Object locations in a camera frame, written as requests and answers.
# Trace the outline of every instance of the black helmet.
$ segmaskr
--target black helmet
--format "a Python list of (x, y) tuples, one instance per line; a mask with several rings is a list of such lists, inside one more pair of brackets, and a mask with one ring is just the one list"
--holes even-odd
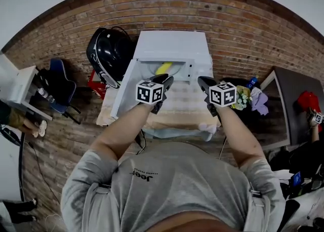
[(135, 44), (124, 30), (98, 28), (87, 47), (87, 57), (103, 83), (119, 88), (134, 51)]

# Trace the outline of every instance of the floor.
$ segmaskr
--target floor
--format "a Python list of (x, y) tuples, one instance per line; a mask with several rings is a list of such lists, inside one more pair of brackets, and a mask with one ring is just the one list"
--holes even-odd
[[(33, 145), (44, 179), (55, 196), (49, 190), (39, 172), (34, 150), (25, 143), (23, 152), (24, 195), (26, 200), (37, 197), (39, 201), (38, 208), (34, 211), (34, 214), (38, 217), (38, 222), (32, 224), (32, 230), (65, 231), (61, 218), (58, 215), (49, 215), (55, 213), (60, 215), (60, 206), (56, 198), (61, 198), (62, 187), (75, 164), (89, 148), (89, 144), (104, 129), (96, 125), (96, 118), (100, 112), (102, 100), (88, 89), (77, 91), (72, 102), (82, 113), (78, 114), (73, 109), (70, 109), (69, 112), (77, 120), (81, 121), (81, 125), (74, 123), (59, 113), (53, 112), (45, 101), (40, 99), (35, 101), (34, 105), (52, 115), (53, 121), (48, 122), (47, 133), (44, 138), (35, 139), (26, 136), (26, 141), (31, 142)], [(268, 106), (272, 112), (268, 118), (260, 118), (258, 122), (249, 122), (251, 130), (254, 131), (262, 145), (272, 143), (274, 138), (278, 139), (285, 134), (285, 122), (282, 122), (280, 101), (276, 98), (269, 100)], [(260, 125), (267, 126), (267, 129), (260, 129)], [(217, 136), (214, 136), (212, 141), (209, 142), (204, 142), (199, 137), (181, 137), (173, 139), (173, 141), (185, 141), (197, 145), (215, 157), (219, 157), (224, 137), (224, 133), (220, 128), (217, 131)], [(154, 146), (160, 142), (159, 139), (147, 140), (148, 146)], [(125, 157), (133, 155), (139, 149), (138, 145), (131, 145), (125, 153)], [(228, 145), (225, 145), (221, 159), (235, 165)]]

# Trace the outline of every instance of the black chair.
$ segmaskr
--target black chair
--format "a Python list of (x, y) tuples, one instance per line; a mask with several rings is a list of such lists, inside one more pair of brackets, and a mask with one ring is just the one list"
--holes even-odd
[(81, 113), (70, 104), (76, 90), (76, 83), (67, 78), (63, 61), (52, 58), (50, 69), (42, 69), (39, 73), (44, 89), (55, 99), (54, 102), (50, 103), (51, 108), (80, 125), (80, 122), (67, 112), (67, 109), (71, 107), (77, 113)]

